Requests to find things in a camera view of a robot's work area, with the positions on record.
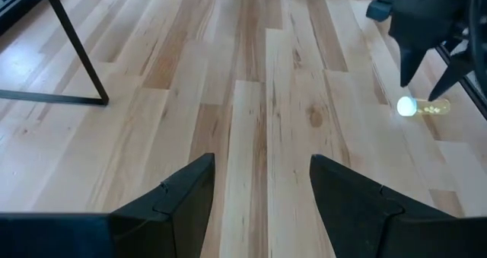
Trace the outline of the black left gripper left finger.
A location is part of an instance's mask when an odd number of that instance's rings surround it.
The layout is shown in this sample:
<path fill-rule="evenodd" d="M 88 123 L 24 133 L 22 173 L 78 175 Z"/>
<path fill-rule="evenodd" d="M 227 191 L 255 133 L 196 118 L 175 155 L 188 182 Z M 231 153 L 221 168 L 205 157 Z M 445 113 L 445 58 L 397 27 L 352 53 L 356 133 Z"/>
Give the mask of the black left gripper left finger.
<path fill-rule="evenodd" d="M 0 258 L 199 258 L 214 187 L 207 153 L 110 213 L 0 213 Z"/>

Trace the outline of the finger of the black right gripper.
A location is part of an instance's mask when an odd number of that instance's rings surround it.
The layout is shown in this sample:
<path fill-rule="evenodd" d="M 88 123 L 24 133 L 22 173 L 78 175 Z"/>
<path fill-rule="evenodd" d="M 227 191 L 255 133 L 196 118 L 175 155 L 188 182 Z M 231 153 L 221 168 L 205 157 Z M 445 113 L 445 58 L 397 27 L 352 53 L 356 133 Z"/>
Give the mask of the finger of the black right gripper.
<path fill-rule="evenodd" d="M 461 52 L 450 58 L 446 70 L 432 89 L 428 100 L 434 101 L 452 88 L 458 81 L 473 71 L 472 57 L 467 52 Z"/>
<path fill-rule="evenodd" d="M 413 79 L 422 60 L 427 53 L 426 50 L 399 48 L 400 54 L 400 87 L 407 87 Z"/>

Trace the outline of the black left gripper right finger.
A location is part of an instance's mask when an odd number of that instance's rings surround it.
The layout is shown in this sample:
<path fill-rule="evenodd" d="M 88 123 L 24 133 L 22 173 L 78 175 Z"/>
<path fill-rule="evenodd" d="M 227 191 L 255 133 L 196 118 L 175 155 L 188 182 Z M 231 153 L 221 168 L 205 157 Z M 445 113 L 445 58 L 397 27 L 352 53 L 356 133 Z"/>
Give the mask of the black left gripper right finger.
<path fill-rule="evenodd" d="M 310 182 L 336 258 L 487 258 L 487 217 L 453 217 L 321 154 Z"/>

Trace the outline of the yellow medicine bottle white cap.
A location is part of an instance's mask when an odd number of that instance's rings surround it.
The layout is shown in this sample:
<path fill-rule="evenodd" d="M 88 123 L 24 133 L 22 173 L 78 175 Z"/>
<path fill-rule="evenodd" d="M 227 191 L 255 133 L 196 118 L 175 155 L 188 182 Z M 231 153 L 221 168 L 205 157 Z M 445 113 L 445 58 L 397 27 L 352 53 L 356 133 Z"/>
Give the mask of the yellow medicine bottle white cap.
<path fill-rule="evenodd" d="M 428 101 L 414 97 L 401 97 L 396 110 L 400 116 L 444 115 L 450 112 L 450 102 L 445 99 Z"/>

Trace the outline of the wooden shelf with black frame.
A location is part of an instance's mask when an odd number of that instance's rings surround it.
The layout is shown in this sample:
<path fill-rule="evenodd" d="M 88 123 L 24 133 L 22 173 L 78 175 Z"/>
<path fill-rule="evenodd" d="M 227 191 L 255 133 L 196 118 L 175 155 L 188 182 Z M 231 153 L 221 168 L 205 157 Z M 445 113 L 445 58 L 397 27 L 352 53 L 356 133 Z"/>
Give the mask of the wooden shelf with black frame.
<path fill-rule="evenodd" d="M 78 58 L 81 60 L 81 64 L 84 66 L 89 78 L 91 79 L 94 88 L 96 89 L 99 98 L 91 97 L 76 97 L 66 96 L 61 94 L 43 94 L 43 93 L 31 93 L 25 91 L 7 91 L 0 89 L 0 98 L 10 100 L 28 100 L 33 102 L 53 103 L 53 104 L 86 104 L 86 105 L 99 105 L 106 106 L 110 99 L 99 79 L 62 3 L 60 0 L 48 0 L 53 8 L 60 24 L 62 25 L 66 36 L 71 42 Z"/>

